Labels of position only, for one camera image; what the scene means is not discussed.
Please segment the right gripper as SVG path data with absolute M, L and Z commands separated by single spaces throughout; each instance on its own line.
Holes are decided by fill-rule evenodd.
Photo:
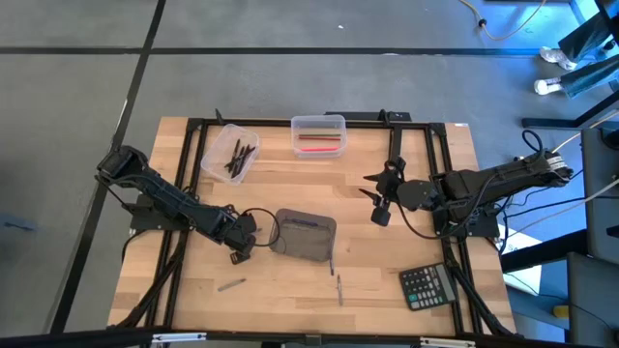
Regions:
M 368 196 L 373 204 L 381 204 L 384 207 L 389 206 L 392 202 L 398 203 L 398 187 L 405 182 L 404 168 L 406 162 L 400 157 L 395 166 L 391 166 L 387 160 L 384 163 L 384 169 L 381 173 L 364 176 L 365 180 L 376 182 L 377 191 L 380 193 L 370 192 L 360 188 L 360 192 Z

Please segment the clear plastic bin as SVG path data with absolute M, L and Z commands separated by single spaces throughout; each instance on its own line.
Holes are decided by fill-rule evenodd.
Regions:
M 249 145 L 254 147 L 255 150 L 248 159 L 241 174 L 236 178 L 232 178 L 231 172 L 228 172 L 224 166 L 230 162 L 235 143 L 239 138 L 241 139 L 240 147 Z M 214 142 L 208 146 L 207 152 L 200 163 L 201 168 L 212 177 L 224 183 L 238 186 L 242 183 L 251 165 L 257 158 L 259 146 L 260 138 L 257 133 L 236 125 L 223 126 Z
M 299 159 L 322 159 L 340 157 L 347 145 L 346 121 L 341 115 L 295 116 L 290 122 L 291 145 Z M 304 141 L 299 136 L 339 137 L 337 141 Z M 335 152 L 303 153 L 302 148 L 339 147 Z

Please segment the grey translucent bin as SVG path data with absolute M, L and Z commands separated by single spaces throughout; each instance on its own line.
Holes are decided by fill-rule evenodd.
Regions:
M 292 223 L 291 219 L 317 222 L 317 227 Z M 313 262 L 327 262 L 333 256 L 337 223 L 331 217 L 280 209 L 272 226 L 271 251 Z

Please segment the black desk calculator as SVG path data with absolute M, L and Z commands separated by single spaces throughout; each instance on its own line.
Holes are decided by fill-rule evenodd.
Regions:
M 444 263 L 401 271 L 398 279 L 406 304 L 412 311 L 447 305 L 456 300 Z

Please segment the white paper sheet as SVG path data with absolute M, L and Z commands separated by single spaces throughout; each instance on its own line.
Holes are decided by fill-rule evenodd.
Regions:
M 508 243 L 505 249 L 501 252 L 502 255 L 526 247 L 532 247 L 540 243 L 539 240 L 528 235 L 517 233 L 511 228 L 508 229 L 508 232 Z M 529 267 L 519 271 L 503 273 L 504 281 L 508 286 L 533 296 L 537 296 L 540 292 L 541 277 L 541 265 Z

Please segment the black desk foot bar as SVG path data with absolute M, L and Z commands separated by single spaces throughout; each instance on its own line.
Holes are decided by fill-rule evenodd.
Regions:
M 565 259 L 571 252 L 588 254 L 588 237 L 585 230 L 507 253 L 501 257 L 501 267 L 504 273 L 520 271 Z

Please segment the black overhead rig bar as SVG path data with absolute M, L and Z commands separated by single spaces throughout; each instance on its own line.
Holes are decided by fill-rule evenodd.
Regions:
M 499 336 L 462 333 L 455 336 L 437 335 L 378 335 L 334 333 L 245 333 L 225 331 L 176 331 L 166 327 L 111 328 L 71 333 L 46 333 L 0 337 L 0 348 L 126 348 L 152 344 L 153 334 L 206 333 L 210 340 L 259 341 L 302 343 L 310 346 L 323 344 L 393 344 L 419 346 L 420 337 L 439 337 L 470 340 L 477 348 L 600 348 L 572 343 L 526 339 L 516 335 Z

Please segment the person's white shoe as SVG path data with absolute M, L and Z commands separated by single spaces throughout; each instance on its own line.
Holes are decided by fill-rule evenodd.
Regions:
M 563 86 L 559 77 L 549 79 L 537 79 L 534 82 L 534 91 L 540 96 L 561 92 L 562 90 Z
M 542 46 L 539 50 L 541 58 L 551 64 L 556 64 L 566 71 L 573 71 L 577 63 L 568 59 L 568 57 L 558 48 L 550 48 Z

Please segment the grey cabinet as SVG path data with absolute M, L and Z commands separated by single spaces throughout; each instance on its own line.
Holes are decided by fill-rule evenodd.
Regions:
M 581 132 L 585 196 L 616 182 L 585 203 L 589 253 L 619 265 L 619 150 L 608 147 L 599 129 Z

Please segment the person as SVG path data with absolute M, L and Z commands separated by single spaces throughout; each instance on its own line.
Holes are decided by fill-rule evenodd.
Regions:
M 587 54 L 601 46 L 611 32 L 600 17 L 591 17 L 563 38 L 558 46 L 572 63 L 578 63 Z M 597 63 L 564 74 L 561 84 L 570 98 L 619 77 L 619 53 Z

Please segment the grey furniture panel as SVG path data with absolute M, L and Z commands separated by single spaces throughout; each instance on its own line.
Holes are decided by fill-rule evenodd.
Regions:
M 619 348 L 619 265 L 570 253 L 567 269 L 569 341 Z

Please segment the black flat mount bar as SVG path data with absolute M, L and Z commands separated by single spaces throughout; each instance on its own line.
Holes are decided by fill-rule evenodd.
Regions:
M 369 111 L 327 111 L 325 115 L 341 115 L 346 120 L 353 121 L 379 121 L 385 122 L 411 122 L 411 116 L 408 112 L 386 111 L 381 109 L 376 112 Z

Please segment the black aluminium table frame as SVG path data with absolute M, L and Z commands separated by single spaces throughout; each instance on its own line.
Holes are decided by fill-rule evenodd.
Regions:
M 258 247 L 251 259 L 232 265 L 227 246 L 191 232 L 183 262 L 171 328 L 281 334 L 378 334 L 455 336 L 454 305 L 411 311 L 398 273 L 443 261 L 438 241 L 411 232 L 395 204 L 388 227 L 370 221 L 373 206 L 358 189 L 374 191 L 362 177 L 381 171 L 388 158 L 390 131 L 348 129 L 339 158 L 297 159 L 290 121 L 232 121 L 258 134 L 257 160 L 242 184 L 231 186 L 200 169 L 201 201 L 232 203 L 239 211 L 287 208 L 332 217 L 337 222 L 335 275 L 328 262 L 316 263 Z M 152 284 L 163 232 L 145 232 L 129 243 L 108 325 L 126 319 Z M 495 246 L 467 238 L 474 285 L 500 323 L 516 326 Z M 337 275 L 342 282 L 339 306 Z M 235 279 L 244 283 L 218 292 Z

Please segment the silver metal bracket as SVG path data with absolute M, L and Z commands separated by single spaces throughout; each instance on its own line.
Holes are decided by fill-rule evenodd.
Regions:
M 175 342 L 204 341 L 206 333 L 155 333 L 152 335 L 152 344 L 167 344 Z
M 453 338 L 420 337 L 420 348 L 477 348 L 475 341 Z

